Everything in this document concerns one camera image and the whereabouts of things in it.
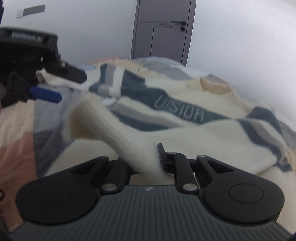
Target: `logo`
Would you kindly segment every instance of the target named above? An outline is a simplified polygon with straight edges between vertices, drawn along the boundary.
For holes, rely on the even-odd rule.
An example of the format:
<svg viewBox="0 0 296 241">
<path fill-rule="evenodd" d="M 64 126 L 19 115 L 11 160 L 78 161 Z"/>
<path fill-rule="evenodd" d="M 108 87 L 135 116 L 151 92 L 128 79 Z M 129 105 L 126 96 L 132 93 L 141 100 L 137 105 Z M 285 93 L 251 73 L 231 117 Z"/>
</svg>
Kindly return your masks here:
<svg viewBox="0 0 296 241">
<path fill-rule="evenodd" d="M 145 188 L 146 189 L 146 191 L 147 192 L 151 192 L 151 191 L 153 191 L 154 190 L 154 188 L 153 187 L 148 187 L 148 188 Z"/>
<path fill-rule="evenodd" d="M 43 40 L 42 36 L 30 35 L 25 33 L 16 33 L 16 32 L 12 32 L 11 38 L 29 40 L 29 41 L 34 41 L 38 43 L 41 43 Z"/>
</svg>

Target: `bed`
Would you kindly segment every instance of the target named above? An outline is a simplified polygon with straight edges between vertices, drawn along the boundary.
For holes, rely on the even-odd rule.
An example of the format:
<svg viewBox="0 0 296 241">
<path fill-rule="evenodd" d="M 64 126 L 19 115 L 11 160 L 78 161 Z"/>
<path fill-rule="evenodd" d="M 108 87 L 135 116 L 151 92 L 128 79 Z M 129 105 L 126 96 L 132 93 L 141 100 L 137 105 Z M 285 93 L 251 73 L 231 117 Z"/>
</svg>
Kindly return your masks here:
<svg viewBox="0 0 296 241">
<path fill-rule="evenodd" d="M 61 93 L 60 103 L 29 100 L 0 112 L 3 230 L 12 232 L 22 224 L 15 196 L 24 184 L 97 156 L 118 157 L 99 140 L 65 141 L 62 136 L 69 113 L 91 92 L 121 122 L 147 132 L 167 151 L 188 158 L 206 154 L 276 183 L 285 195 L 278 223 L 296 231 L 295 123 L 225 80 L 166 58 L 108 58 L 80 68 L 88 76 L 81 85 L 38 73 L 44 88 Z M 186 136 L 183 143 L 180 136 Z"/>
</svg>

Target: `white wall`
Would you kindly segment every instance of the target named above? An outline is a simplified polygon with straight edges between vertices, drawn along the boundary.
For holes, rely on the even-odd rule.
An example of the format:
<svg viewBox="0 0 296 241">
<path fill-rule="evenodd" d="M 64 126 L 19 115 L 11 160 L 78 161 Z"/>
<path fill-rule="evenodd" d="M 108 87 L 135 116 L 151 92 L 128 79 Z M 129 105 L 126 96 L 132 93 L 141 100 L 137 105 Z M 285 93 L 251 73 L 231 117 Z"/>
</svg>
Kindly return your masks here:
<svg viewBox="0 0 296 241">
<path fill-rule="evenodd" d="M 81 64 L 131 56 L 137 0 L 4 0 L 1 26 L 57 33 L 64 60 Z M 45 4 L 45 12 L 16 18 L 17 10 Z"/>
<path fill-rule="evenodd" d="M 296 1 L 197 0 L 187 66 L 296 121 Z"/>
</svg>

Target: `door handle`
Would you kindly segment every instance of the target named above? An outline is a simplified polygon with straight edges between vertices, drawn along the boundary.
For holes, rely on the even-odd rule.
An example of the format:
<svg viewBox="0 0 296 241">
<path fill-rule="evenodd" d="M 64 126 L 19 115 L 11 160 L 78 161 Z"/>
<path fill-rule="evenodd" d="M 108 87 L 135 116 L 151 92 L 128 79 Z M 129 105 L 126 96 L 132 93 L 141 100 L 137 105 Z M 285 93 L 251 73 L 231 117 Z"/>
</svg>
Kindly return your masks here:
<svg viewBox="0 0 296 241">
<path fill-rule="evenodd" d="M 186 25 L 186 22 L 185 21 L 171 21 L 172 23 L 178 23 L 178 24 L 181 24 L 182 26 L 185 26 Z"/>
</svg>

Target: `gray door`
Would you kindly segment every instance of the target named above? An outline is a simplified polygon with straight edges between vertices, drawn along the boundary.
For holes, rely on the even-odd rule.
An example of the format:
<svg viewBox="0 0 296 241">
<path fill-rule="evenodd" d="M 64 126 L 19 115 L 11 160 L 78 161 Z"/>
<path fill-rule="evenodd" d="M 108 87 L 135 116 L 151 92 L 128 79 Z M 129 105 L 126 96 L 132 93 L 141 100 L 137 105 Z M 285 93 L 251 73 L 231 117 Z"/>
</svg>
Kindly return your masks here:
<svg viewBox="0 0 296 241">
<path fill-rule="evenodd" d="M 132 57 L 167 57 L 181 63 L 194 0 L 139 1 Z"/>
</svg>

